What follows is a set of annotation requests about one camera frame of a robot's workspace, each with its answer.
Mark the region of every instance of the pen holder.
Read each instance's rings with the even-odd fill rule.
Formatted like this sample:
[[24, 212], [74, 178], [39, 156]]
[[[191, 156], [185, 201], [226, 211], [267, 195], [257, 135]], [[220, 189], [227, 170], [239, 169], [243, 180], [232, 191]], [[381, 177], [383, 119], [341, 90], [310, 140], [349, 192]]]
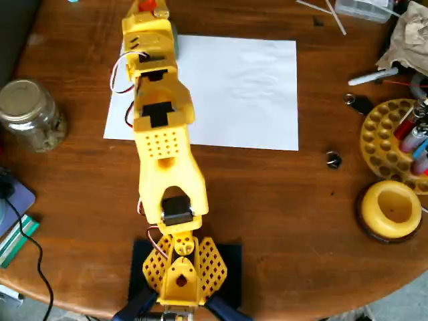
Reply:
[[415, 101], [394, 99], [379, 104], [367, 115], [361, 128], [360, 148], [371, 170], [379, 177], [403, 182], [416, 194], [428, 194], [428, 176], [410, 172], [412, 152], [399, 150], [395, 128]]

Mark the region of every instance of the jar lid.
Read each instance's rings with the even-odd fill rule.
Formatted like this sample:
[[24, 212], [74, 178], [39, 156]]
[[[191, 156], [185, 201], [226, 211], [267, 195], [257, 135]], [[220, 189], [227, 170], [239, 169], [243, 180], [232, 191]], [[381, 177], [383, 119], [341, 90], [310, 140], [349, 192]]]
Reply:
[[25, 122], [34, 118], [45, 104], [42, 87], [32, 80], [9, 82], [0, 91], [0, 118]]

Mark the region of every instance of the round wooden table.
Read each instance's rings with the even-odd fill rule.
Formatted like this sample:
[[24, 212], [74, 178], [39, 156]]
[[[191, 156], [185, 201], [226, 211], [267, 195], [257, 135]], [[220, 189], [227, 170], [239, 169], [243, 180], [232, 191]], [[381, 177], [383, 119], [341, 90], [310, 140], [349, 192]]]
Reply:
[[[169, 2], [181, 33], [297, 41], [299, 151], [192, 147], [210, 206], [201, 234], [243, 244], [242, 310], [256, 320], [313, 320], [379, 299], [423, 273], [426, 224], [408, 242], [385, 245], [354, 219], [358, 192], [377, 178], [358, 149], [364, 116], [342, 97], [351, 90], [374, 104], [411, 97], [406, 87], [347, 85], [375, 69], [387, 26], [343, 16], [343, 36], [331, 16], [291, 2]], [[135, 211], [134, 142], [102, 138], [120, 21], [130, 5], [43, 1], [16, 76], [46, 86], [70, 132], [45, 154], [25, 152], [6, 136], [1, 158], [37, 195], [29, 214], [41, 222], [34, 237], [55, 305], [105, 318], [126, 303], [132, 244], [147, 227]], [[337, 171], [326, 166], [330, 149], [343, 158]], [[46, 302], [36, 261], [37, 249], [26, 244], [0, 271], [0, 283]]]

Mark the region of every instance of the yellow bowl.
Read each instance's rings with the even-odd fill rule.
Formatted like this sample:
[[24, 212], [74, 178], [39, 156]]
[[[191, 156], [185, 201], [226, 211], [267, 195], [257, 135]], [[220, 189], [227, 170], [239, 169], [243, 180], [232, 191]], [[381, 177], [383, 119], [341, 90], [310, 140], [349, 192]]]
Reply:
[[422, 220], [416, 194], [396, 181], [372, 185], [361, 203], [361, 217], [371, 231], [387, 239], [399, 239], [414, 232]]

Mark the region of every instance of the white pen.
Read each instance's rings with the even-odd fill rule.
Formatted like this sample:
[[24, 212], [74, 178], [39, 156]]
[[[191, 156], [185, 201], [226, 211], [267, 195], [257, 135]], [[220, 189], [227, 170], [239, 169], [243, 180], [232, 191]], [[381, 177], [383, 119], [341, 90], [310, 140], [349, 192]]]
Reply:
[[397, 67], [394, 67], [391, 69], [386, 69], [386, 70], [381, 70], [381, 71], [375, 72], [373, 74], [369, 74], [369, 75], [365, 75], [365, 76], [361, 76], [361, 77], [351, 79], [350, 81], [348, 81], [348, 85], [349, 86], [356, 86], [359, 84], [363, 84], [365, 82], [372, 82], [373, 80], [376, 80], [376, 79], [394, 76], [394, 75], [397, 75], [398, 73], [399, 73], [399, 69]]

